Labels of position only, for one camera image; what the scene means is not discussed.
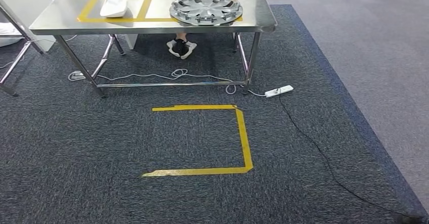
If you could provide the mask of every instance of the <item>table top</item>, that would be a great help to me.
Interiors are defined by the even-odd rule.
[[[272,32],[277,22],[266,0],[238,0],[243,15],[234,22],[216,26],[194,26],[169,14],[174,0],[127,0],[122,18],[103,18],[103,0],[54,0],[33,22],[37,35]]]

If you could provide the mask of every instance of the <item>black cable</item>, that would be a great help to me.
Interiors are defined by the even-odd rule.
[[[386,211],[389,211],[389,212],[393,212],[393,213],[396,213],[396,214],[399,214],[399,215],[402,215],[402,216],[405,216],[405,217],[409,217],[409,218],[413,218],[412,216],[409,216],[409,215],[406,215],[406,214],[403,214],[403,213],[400,213],[400,212],[397,212],[397,211],[394,211],[394,210],[389,210],[389,209],[386,209],[386,208],[384,208],[384,207],[382,207],[382,206],[380,206],[380,205],[377,205],[377,204],[375,204],[375,203],[372,203],[372,202],[370,202],[370,201],[367,201],[367,200],[365,200],[364,198],[362,198],[362,197],[360,197],[360,196],[358,196],[357,194],[355,194],[355,193],[353,193],[351,190],[349,190],[349,189],[347,189],[347,187],[346,186],[344,186],[340,181],[338,181],[337,180],[337,178],[336,178],[336,176],[335,176],[335,174],[334,174],[334,172],[333,172],[333,170],[332,170],[332,167],[331,167],[331,164],[330,164],[330,161],[329,161],[329,158],[328,157],[326,157],[326,155],[322,152],[322,150],[320,149],[320,147],[319,147],[319,145],[317,145],[317,143],[316,143],[316,141],[314,141],[311,137],[309,137],[306,133],[304,133],[298,126],[297,126],[297,124],[295,123],[295,121],[292,119],[292,117],[290,116],[290,113],[289,113],[289,111],[287,110],[287,108],[286,108],[286,106],[284,105],[284,103],[281,101],[281,94],[279,95],[279,101],[280,101],[280,103],[281,103],[281,105],[283,106],[283,109],[284,109],[284,111],[286,112],[286,114],[287,114],[287,116],[289,117],[289,119],[290,119],[290,121],[292,122],[292,124],[295,126],[295,128],[302,134],[302,135],[304,135],[307,139],[309,139],[315,146],[316,146],[316,148],[317,148],[317,150],[319,151],[319,153],[320,153],[320,155],[322,155],[324,158],[325,158],[325,160],[326,160],[326,163],[328,164],[328,169],[329,169],[329,171],[331,172],[331,175],[332,175],[332,178],[334,179],[334,181],[339,185],[339,186],[341,186],[343,189],[345,189],[347,192],[349,192],[350,194],[352,194],[352,195],[354,195],[356,198],[358,198],[359,200],[361,200],[361,201],[363,201],[363,202],[366,202],[366,203],[368,203],[368,204],[371,204],[371,205],[373,205],[373,206],[376,206],[376,207],[378,207],[378,208],[380,208],[380,209],[383,209],[383,210],[386,210]]]

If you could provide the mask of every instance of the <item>sneaker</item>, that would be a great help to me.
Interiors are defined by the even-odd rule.
[[[186,59],[192,53],[192,51],[197,47],[196,43],[184,42],[182,39],[173,39],[167,43],[168,51],[180,57],[181,59]]]

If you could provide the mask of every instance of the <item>metal rack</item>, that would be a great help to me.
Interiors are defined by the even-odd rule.
[[[37,52],[40,54],[43,54],[43,51],[40,49],[39,46],[37,46],[34,42],[32,42],[32,39],[27,35],[27,33],[24,31],[23,28],[19,25],[19,23],[12,18],[12,16],[3,8],[0,4],[0,13],[3,14],[6,19],[21,33],[20,35],[8,35],[8,34],[0,34],[0,38],[23,38],[27,40],[27,42],[24,44],[24,47],[21,49],[17,57],[13,60],[13,63],[7,68],[6,72],[3,76],[0,77],[0,89],[7,92],[9,95],[12,96],[18,96],[16,92],[5,86],[5,82],[8,79],[8,77],[11,75],[12,71],[15,69],[16,65],[18,65],[18,62],[21,60],[21,58],[24,56],[25,52],[27,52],[28,48],[30,46],[33,46]]]

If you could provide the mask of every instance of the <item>person's leg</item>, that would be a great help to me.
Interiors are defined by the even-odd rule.
[[[167,43],[168,51],[173,55],[186,59],[197,47],[196,43],[191,43],[186,39],[186,33],[177,33],[176,39]]]
[[[181,40],[183,40],[184,42],[188,42],[188,41],[186,40],[186,33],[176,33],[176,39],[181,39]]]

